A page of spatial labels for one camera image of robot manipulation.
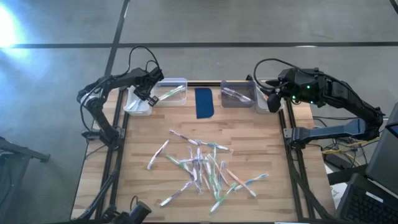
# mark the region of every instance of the clear plastic container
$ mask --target clear plastic container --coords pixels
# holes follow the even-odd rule
[[[250,82],[227,82],[221,81],[221,105],[225,108],[250,108],[256,103],[256,84]],[[236,92],[249,98],[249,101],[243,101],[235,96],[225,93],[223,90],[227,88],[229,91]]]
[[[185,78],[164,78],[156,83],[154,95],[159,98],[155,106],[182,106],[187,102],[188,83]]]
[[[142,101],[138,98],[137,95],[134,94],[134,90],[136,88],[134,86],[130,86],[129,93],[127,96],[127,102],[124,106],[125,112],[129,113],[131,116],[149,116],[152,114],[152,107],[149,106],[148,101]]]
[[[264,84],[265,86],[269,86],[265,83],[265,81],[267,80],[271,80],[273,78],[259,78],[258,80]],[[268,109],[268,104],[267,104],[267,100],[264,99],[264,94],[260,91],[260,89],[258,88],[258,86],[256,87],[256,95],[257,95],[257,102],[256,102],[256,112],[258,114],[269,114],[271,112],[269,112]],[[284,100],[280,100],[280,108],[279,110],[282,110],[283,108],[285,108],[285,104],[284,104]]]

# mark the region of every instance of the black metal frame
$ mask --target black metal frame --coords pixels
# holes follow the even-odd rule
[[[35,150],[31,150],[28,147],[18,146],[17,144],[13,144],[7,141],[1,136],[0,136],[0,149],[14,154],[23,154],[31,158],[36,158],[40,162],[47,162],[50,159],[50,154],[43,154],[41,152],[36,152]]]
[[[188,82],[189,87],[210,87],[210,86],[220,86],[221,82],[220,81],[215,81],[215,82]],[[124,90],[119,91],[119,96],[118,100],[116,102],[116,109],[115,109],[115,114],[114,114],[114,122],[113,124],[117,125],[118,120],[119,120],[119,115],[121,111],[121,103],[123,100],[123,92]],[[291,104],[291,101],[287,99],[286,101],[287,104],[287,112],[289,116],[289,121],[290,125],[292,128],[296,127],[295,123],[295,117],[294,117],[294,112],[293,112],[293,107]],[[280,128],[283,133],[283,130],[287,128],[287,124],[285,122],[285,114],[283,110],[279,111],[279,122],[280,122]],[[127,124],[129,120],[129,114],[125,113],[124,118],[123,118],[123,124],[122,128],[127,131]],[[297,221],[298,222],[307,222],[307,223],[341,223],[341,224],[349,224],[352,222],[347,222],[343,220],[338,220],[336,219],[333,215],[330,215],[324,208],[323,206],[319,203],[319,201],[316,199],[314,194],[312,194],[311,190],[309,189],[309,184],[308,184],[308,179],[307,179],[307,173],[305,170],[304,166],[304,159],[303,159],[303,154],[302,154],[302,149],[301,148],[295,148],[295,152],[297,154],[297,162],[298,162],[298,167],[299,171],[298,172],[295,168],[294,160],[292,157],[292,148],[289,144],[289,140],[285,137],[284,134],[282,134],[283,140],[284,140],[284,146],[285,146],[285,152],[286,152],[286,158],[287,158],[287,165],[289,168],[289,174],[290,174],[290,183],[292,185],[292,192],[293,192],[293,199],[294,199],[294,205],[295,205],[295,210],[297,213]],[[113,179],[112,179],[112,189],[111,189],[111,195],[110,195],[110,205],[116,205],[116,196],[118,192],[118,182],[119,182],[119,173],[120,169],[122,166],[122,158],[123,158],[123,151],[124,151],[124,142],[125,142],[125,137],[122,138],[121,140],[121,146],[118,148],[117,151],[117,156],[116,156],[116,162],[114,165],[113,169]],[[105,161],[105,167],[104,167],[104,172],[103,172],[103,180],[104,180],[104,185],[107,185],[109,188],[109,171],[111,168],[111,163],[110,160],[112,158],[112,150],[108,151],[108,154],[110,156],[106,157]],[[308,208],[308,218],[303,216],[303,208],[301,206],[301,200],[300,200],[300,195],[299,195],[299,186],[304,192],[305,195],[305,200]],[[95,218],[97,219],[98,217],[101,217],[102,211],[103,211],[103,199],[104,199],[105,194],[103,194],[102,199],[98,202],[96,206],[96,216]],[[315,216],[314,209],[318,212],[319,216],[321,219],[317,219]]]

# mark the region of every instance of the wooden tabletop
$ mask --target wooden tabletop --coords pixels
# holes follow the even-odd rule
[[[132,196],[137,195],[139,200],[152,209],[146,222],[297,221],[278,114],[257,114],[254,108],[223,108],[220,89],[212,88],[212,92],[215,113],[211,118],[196,119],[193,88],[188,89],[187,104],[184,106],[155,106],[150,116],[130,117],[116,199],[118,211],[128,212]],[[117,91],[112,91],[104,106],[109,122],[113,119],[117,95]],[[294,113],[297,126],[313,127],[308,104],[294,105]],[[171,135],[169,129],[192,139],[217,142],[233,149],[233,153],[219,152],[218,161],[226,161],[227,168],[243,181],[267,172],[268,178],[250,185],[257,197],[254,198],[244,189],[232,192],[219,209],[209,215],[216,200],[205,185],[201,195],[191,185],[176,199],[160,208],[161,201],[190,180],[185,171],[165,158],[166,154],[177,159],[189,158],[187,147],[190,144]],[[166,150],[155,160],[152,169],[147,170],[151,157],[167,139],[170,139],[170,143]],[[90,143],[87,153],[99,146],[100,142]],[[208,146],[202,146],[201,149],[204,154],[211,152]],[[105,155],[106,149],[102,149],[85,161],[72,217],[79,216],[98,193]],[[303,156],[310,189],[333,214],[335,206],[319,148],[307,146]],[[230,176],[226,177],[229,183],[233,182]],[[223,184],[221,194],[227,190],[228,186]],[[300,194],[300,198],[303,211],[306,212],[303,194]]]

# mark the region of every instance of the metal stand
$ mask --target metal stand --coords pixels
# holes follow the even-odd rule
[[[292,128],[295,127],[295,118],[293,113],[293,107],[290,100],[286,101],[287,103],[287,112],[289,114],[290,125]],[[280,127],[282,130],[286,130],[286,122],[285,122],[285,114],[283,110],[279,111],[279,121]],[[314,194],[311,192],[308,186],[308,179],[305,173],[305,166],[304,166],[304,159],[302,157],[302,147],[300,145],[296,145],[294,150],[297,152],[297,162],[299,164],[300,173],[297,171],[294,165],[293,157],[292,157],[292,146],[290,145],[291,139],[288,135],[283,135],[284,144],[285,144],[285,151],[287,157],[287,165],[289,167],[289,174],[290,174],[290,182],[292,184],[292,191],[293,191],[293,198],[294,198],[294,205],[295,210],[297,212],[297,220],[299,222],[308,222],[308,223],[353,223],[347,222],[344,220],[340,220],[335,218],[333,215],[330,215],[326,209],[320,204]],[[299,189],[298,186],[302,189],[305,195],[307,207],[308,207],[308,214],[310,215],[309,218],[303,217],[302,213],[302,206],[300,201]],[[311,205],[313,208],[318,212],[321,219],[317,219],[315,217],[311,217],[310,210],[312,207],[308,206]]]
[[[40,160],[40,162],[47,162],[50,158],[50,154],[42,154],[40,152],[31,150],[27,147],[18,146],[16,144],[7,141],[3,137],[0,137],[0,149],[15,154],[23,154],[26,156],[30,156],[32,158]]]

